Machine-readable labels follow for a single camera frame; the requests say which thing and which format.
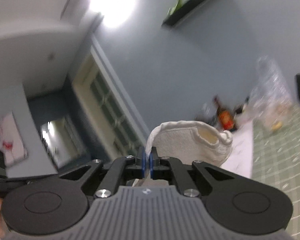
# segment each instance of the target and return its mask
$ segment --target ceiling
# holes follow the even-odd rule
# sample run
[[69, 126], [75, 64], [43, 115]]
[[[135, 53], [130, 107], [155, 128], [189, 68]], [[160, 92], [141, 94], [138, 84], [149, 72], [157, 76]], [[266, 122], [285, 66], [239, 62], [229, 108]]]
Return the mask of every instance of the ceiling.
[[67, 0], [0, 0], [0, 89], [23, 83], [28, 97], [61, 88], [94, 19], [60, 20]]

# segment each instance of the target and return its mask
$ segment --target wall shelf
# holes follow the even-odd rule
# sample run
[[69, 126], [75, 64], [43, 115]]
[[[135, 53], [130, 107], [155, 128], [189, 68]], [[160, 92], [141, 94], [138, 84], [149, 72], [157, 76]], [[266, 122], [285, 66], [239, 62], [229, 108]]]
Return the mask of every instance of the wall shelf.
[[188, 0], [179, 10], [168, 16], [162, 25], [175, 26], [181, 19], [206, 0]]

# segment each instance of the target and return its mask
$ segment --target clear plastic bag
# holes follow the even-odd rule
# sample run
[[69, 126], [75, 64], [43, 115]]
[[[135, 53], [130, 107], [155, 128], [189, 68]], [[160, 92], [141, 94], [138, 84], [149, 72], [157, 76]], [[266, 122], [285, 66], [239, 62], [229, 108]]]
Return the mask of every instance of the clear plastic bag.
[[277, 62], [268, 56], [257, 62], [258, 85], [250, 94], [247, 111], [270, 131], [286, 124], [293, 108], [291, 94]]

